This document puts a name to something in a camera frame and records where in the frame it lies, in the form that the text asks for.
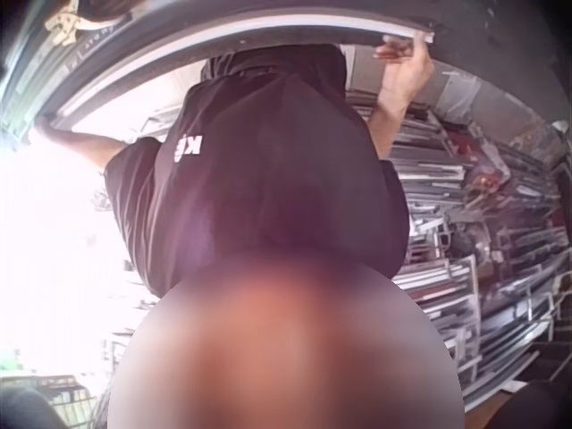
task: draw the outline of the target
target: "black t-shirt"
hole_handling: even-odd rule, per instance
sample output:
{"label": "black t-shirt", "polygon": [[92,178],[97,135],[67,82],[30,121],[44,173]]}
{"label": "black t-shirt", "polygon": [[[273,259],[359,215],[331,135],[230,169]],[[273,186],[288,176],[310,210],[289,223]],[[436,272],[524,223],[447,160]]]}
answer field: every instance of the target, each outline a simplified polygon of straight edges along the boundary
{"label": "black t-shirt", "polygon": [[343,97],[295,74],[193,87],[165,143],[143,138],[105,182],[132,262],[159,297],[197,268],[267,247],[330,251],[391,278],[408,244],[397,173]]}

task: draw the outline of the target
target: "shirt sleeve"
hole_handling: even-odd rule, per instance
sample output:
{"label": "shirt sleeve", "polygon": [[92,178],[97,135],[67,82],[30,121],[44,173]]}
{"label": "shirt sleeve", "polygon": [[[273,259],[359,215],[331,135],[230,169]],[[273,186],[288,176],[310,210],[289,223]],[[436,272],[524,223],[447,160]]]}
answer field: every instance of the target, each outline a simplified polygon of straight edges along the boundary
{"label": "shirt sleeve", "polygon": [[105,168],[105,187],[131,262],[146,280],[147,217],[154,192],[155,160],[161,143],[139,139]]}
{"label": "shirt sleeve", "polygon": [[391,161],[382,160],[383,176],[390,198],[391,254],[386,276],[392,278],[403,266],[409,244],[409,209],[400,177]]}

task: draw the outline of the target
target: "curved white strip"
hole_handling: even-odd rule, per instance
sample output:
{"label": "curved white strip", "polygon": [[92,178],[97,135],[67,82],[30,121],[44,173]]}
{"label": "curved white strip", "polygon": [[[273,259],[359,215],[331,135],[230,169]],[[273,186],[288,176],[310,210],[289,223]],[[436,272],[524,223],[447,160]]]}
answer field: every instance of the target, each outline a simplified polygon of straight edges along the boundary
{"label": "curved white strip", "polygon": [[[100,80],[94,87],[76,97],[75,101],[72,100],[68,103],[68,106],[63,108],[63,116],[68,116],[97,94],[97,92],[108,87],[117,80],[149,63],[152,63],[153,61],[172,54],[173,52],[180,51],[189,46],[198,45],[200,43],[230,35],[240,34],[246,31],[255,29],[277,29],[281,27],[333,27],[338,29],[361,29],[380,34],[392,34],[405,38],[412,38],[416,31],[410,27],[392,22],[375,21],[366,18],[326,13],[275,14],[226,22],[209,29],[203,29],[196,33],[189,34],[158,47],[154,51],[144,54],[133,61],[126,62],[126,64],[119,70],[112,72]],[[427,43],[433,43],[433,33],[427,34],[425,41]]]}

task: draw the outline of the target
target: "white logo on shirt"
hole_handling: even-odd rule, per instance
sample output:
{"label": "white logo on shirt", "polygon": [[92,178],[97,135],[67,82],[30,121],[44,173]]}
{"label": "white logo on shirt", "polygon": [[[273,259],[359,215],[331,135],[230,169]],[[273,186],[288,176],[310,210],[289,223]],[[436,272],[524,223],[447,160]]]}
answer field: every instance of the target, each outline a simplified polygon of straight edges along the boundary
{"label": "white logo on shirt", "polygon": [[177,143],[175,149],[175,163],[178,163],[183,155],[199,155],[200,145],[203,143],[203,136],[187,137],[182,136],[182,139]]}

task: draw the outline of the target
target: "brown floor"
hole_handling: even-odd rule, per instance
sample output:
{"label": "brown floor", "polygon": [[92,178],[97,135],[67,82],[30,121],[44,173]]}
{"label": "brown floor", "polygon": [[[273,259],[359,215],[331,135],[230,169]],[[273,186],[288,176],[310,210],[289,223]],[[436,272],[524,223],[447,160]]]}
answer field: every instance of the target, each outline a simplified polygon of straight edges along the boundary
{"label": "brown floor", "polygon": [[500,391],[479,407],[465,415],[465,429],[484,429],[494,413],[509,400],[510,395]]}

